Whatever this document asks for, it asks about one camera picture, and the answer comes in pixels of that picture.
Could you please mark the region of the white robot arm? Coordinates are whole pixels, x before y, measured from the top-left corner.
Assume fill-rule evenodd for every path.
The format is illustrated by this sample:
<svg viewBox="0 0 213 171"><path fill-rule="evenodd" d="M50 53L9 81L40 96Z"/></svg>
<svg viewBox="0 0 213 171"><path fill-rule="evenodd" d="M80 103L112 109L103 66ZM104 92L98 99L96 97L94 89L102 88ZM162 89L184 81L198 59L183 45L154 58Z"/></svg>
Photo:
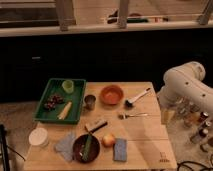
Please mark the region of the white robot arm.
<svg viewBox="0 0 213 171"><path fill-rule="evenodd" d="M188 62L164 73L164 85L158 92L162 108L170 108L181 98L197 105L202 112L213 115L213 88L202 82L205 68L199 62Z"/></svg>

